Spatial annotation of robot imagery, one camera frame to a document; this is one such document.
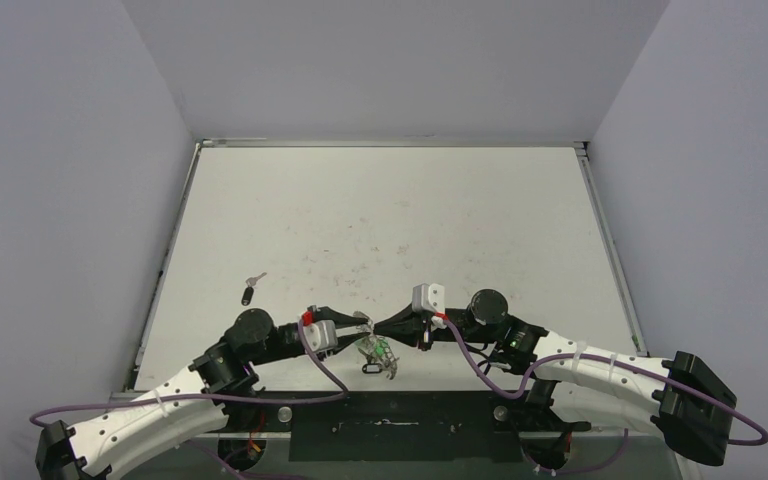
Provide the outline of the metal disc with keyrings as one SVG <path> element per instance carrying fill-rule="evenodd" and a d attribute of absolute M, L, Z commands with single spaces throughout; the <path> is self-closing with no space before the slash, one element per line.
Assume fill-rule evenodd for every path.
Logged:
<path fill-rule="evenodd" d="M 365 375 L 384 375 L 387 380 L 393 380 L 398 372 L 398 358 L 394 355 L 387 339 L 373 332 L 374 322 L 361 311 L 353 313 L 365 323 L 358 327 L 367 336 L 354 342 L 354 346 L 365 358 L 361 371 Z"/>

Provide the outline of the key with green tag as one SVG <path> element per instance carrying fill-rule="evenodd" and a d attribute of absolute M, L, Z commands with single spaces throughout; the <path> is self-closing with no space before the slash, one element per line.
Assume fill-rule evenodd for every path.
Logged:
<path fill-rule="evenodd" d="M 373 358 L 375 361 L 383 361 L 385 358 L 392 356 L 387 341 L 375 335 L 369 335 L 357 340 L 355 346 L 362 355 L 368 358 Z"/>

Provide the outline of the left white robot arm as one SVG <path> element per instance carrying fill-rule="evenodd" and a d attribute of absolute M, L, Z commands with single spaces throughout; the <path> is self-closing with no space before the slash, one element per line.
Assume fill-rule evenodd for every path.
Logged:
<path fill-rule="evenodd" d="M 257 365 L 306 356 L 315 365 L 368 336 L 369 321 L 312 306 L 278 326 L 263 309 L 243 311 L 219 340 L 156 388 L 129 402 L 96 406 L 98 416 L 41 429 L 35 466 L 43 479 L 120 479 L 198 435 L 242 431 L 273 404 L 255 391 Z"/>

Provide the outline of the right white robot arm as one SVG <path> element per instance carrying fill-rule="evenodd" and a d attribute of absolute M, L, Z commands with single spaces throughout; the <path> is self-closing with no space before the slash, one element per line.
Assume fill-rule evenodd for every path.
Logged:
<path fill-rule="evenodd" d="M 415 287 L 411 304 L 373 330 L 420 350 L 436 342 L 490 344 L 491 362 L 516 376 L 528 421 L 604 425 L 645 433 L 674 452 L 721 466 L 729 445 L 734 392 L 699 357 L 679 351 L 671 359 L 623 355 L 529 324 L 509 311 L 498 291 L 476 292 L 464 309 L 444 308 L 441 286 Z"/>

